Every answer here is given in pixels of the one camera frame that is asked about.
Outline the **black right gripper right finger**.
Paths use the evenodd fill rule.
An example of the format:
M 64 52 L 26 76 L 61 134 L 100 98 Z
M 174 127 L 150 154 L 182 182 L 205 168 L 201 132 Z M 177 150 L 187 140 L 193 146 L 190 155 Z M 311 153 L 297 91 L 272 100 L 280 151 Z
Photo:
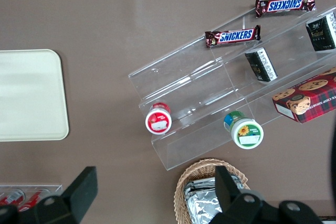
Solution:
M 250 190 L 242 193 L 225 166 L 215 169 L 215 193 L 222 211 L 212 223 L 255 223 L 260 217 L 262 202 Z

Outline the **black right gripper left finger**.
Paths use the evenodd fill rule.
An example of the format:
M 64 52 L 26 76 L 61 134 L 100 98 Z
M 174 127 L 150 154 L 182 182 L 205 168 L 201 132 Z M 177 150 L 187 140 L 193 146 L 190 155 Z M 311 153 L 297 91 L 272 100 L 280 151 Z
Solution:
M 34 207 L 36 223 L 80 223 L 98 193 L 97 168 L 86 167 L 61 195 Z

